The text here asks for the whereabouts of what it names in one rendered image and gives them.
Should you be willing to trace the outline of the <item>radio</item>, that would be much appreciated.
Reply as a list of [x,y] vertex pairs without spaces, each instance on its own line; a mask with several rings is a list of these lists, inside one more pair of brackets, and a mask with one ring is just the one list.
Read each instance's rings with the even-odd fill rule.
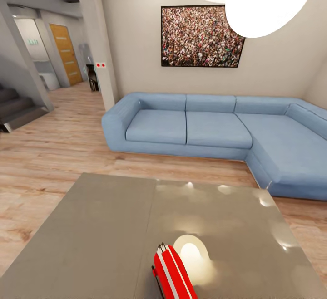
[[152,266],[152,272],[162,299],[164,299],[164,295],[156,276],[160,280],[166,299],[198,299],[183,262],[175,249],[171,245],[162,243],[157,250],[154,256],[155,268]]

